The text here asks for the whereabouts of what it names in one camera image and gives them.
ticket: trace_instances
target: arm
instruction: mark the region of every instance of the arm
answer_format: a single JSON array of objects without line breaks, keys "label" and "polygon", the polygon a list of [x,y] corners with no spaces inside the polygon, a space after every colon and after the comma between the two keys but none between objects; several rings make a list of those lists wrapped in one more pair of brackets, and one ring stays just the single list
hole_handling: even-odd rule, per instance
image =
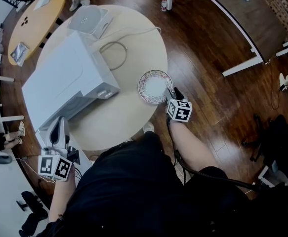
[{"label": "arm", "polygon": [[76,189],[75,166],[72,164],[67,181],[57,181],[49,211],[49,221],[54,222],[63,215],[67,203]]},{"label": "arm", "polygon": [[170,130],[182,159],[191,169],[218,167],[212,152],[183,123],[171,120]]}]

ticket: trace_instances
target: wooden floor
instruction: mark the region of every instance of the wooden floor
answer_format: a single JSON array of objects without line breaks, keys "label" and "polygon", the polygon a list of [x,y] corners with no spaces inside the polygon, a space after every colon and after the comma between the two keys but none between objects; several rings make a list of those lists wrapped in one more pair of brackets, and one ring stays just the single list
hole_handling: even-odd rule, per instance
[{"label": "wooden floor", "polygon": [[[175,86],[193,103],[188,127],[210,148],[230,178],[253,182],[262,168],[262,161],[251,162],[251,150],[242,147],[241,142],[256,136],[253,114],[260,114],[264,123],[279,114],[283,114],[288,121],[288,91],[280,92],[277,110],[273,110],[270,104],[272,91],[272,102],[277,106],[279,73],[288,74],[288,57],[274,57],[269,65],[257,65],[225,78],[222,75],[224,70],[253,57],[250,45],[239,30],[210,0],[178,0],[188,4],[174,3],[172,11],[168,12],[161,12],[161,1],[91,0],[91,3],[130,7],[161,27],[168,54],[168,72]],[[71,1],[67,0],[61,19],[72,15],[68,11],[70,4]],[[24,9],[19,13],[13,10],[4,22],[5,52],[22,11]],[[40,50],[22,68],[11,66],[6,55],[0,73],[15,78],[15,83],[3,82],[1,85],[3,114],[23,114],[27,129],[23,145],[15,147],[13,152],[16,157],[33,156],[26,161],[37,170],[36,156],[40,154],[40,147],[27,114],[21,87],[34,71]],[[152,122],[167,154],[172,155],[163,105],[157,108]],[[13,130],[17,123],[9,123],[8,126]],[[38,176],[27,166],[24,165],[24,168],[37,187]],[[41,186],[47,195],[53,193],[53,184],[43,181]]]}]

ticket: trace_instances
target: plate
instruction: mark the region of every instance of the plate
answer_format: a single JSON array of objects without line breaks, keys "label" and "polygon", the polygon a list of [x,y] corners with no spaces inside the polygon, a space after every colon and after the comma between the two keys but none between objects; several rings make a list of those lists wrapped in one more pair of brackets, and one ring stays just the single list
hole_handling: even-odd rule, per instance
[{"label": "plate", "polygon": [[138,83],[140,96],[152,104],[160,104],[166,100],[165,89],[173,90],[170,76],[161,70],[151,70],[145,73]]}]

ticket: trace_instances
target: white desk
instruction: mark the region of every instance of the white desk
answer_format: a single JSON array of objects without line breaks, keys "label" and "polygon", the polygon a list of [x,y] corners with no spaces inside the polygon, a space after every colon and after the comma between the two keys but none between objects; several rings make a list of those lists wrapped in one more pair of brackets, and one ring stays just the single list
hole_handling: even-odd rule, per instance
[{"label": "white desk", "polygon": [[[242,33],[255,57],[223,72],[228,76],[259,63],[267,63],[286,37],[283,25],[264,0],[211,0]],[[172,9],[172,0],[167,0]]]},{"label": "white desk", "polygon": [[[114,19],[105,31],[107,36],[125,27],[148,29],[153,23],[141,13],[117,5],[102,5],[102,8],[113,12]],[[45,44],[38,64],[71,33],[66,20],[51,35]],[[121,31],[96,43],[97,47],[119,39],[129,31]],[[122,67],[113,71],[121,91],[116,96],[96,101],[69,120],[70,133],[73,134],[83,150],[103,150],[116,146],[136,134],[151,118],[157,105],[150,105],[140,97],[138,82],[149,70],[167,72],[167,53],[164,41],[158,30],[149,33],[129,36],[121,40],[128,48],[127,60]],[[113,68],[123,61],[124,49],[112,46],[103,54],[108,66]]]}]

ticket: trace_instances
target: person's foot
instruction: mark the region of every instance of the person's foot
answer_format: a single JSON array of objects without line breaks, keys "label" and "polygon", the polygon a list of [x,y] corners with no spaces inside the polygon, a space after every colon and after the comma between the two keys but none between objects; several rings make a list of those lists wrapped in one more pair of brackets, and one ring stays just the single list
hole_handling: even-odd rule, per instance
[{"label": "person's foot", "polygon": [[80,3],[82,6],[89,6],[90,5],[90,0],[80,0]]},{"label": "person's foot", "polygon": [[21,132],[21,136],[24,137],[25,136],[25,127],[24,127],[23,121],[20,122],[19,131]]},{"label": "person's foot", "polygon": [[75,9],[78,8],[80,4],[80,0],[73,0],[73,3],[71,4],[69,11],[74,11]]},{"label": "person's foot", "polygon": [[155,132],[155,128],[154,128],[154,125],[151,123],[151,122],[147,122],[144,127],[143,127],[143,132],[146,133],[146,132]]}]

